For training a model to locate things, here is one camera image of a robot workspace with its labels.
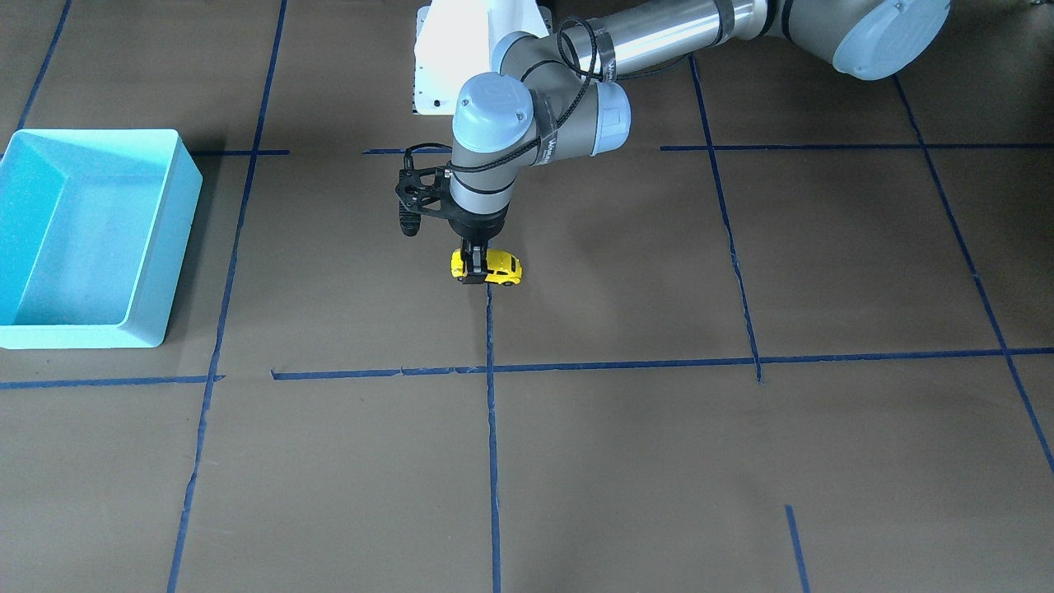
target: floor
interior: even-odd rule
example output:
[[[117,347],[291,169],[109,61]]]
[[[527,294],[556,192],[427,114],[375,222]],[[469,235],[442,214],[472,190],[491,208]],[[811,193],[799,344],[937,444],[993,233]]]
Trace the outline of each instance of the floor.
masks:
[[[0,352],[0,591],[1051,590],[1054,6],[955,0],[876,82],[627,82],[491,290],[396,222],[423,3],[0,3],[3,144],[175,127],[204,176],[162,347]]]

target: yellow toy car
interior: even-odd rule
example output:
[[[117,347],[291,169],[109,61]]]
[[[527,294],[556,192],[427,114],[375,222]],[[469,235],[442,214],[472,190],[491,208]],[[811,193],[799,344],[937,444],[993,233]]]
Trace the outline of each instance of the yellow toy car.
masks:
[[[455,249],[450,255],[450,275],[457,281],[465,280],[465,262],[461,259],[461,249]],[[513,285],[524,277],[524,266],[520,259],[500,249],[487,250],[487,283]]]

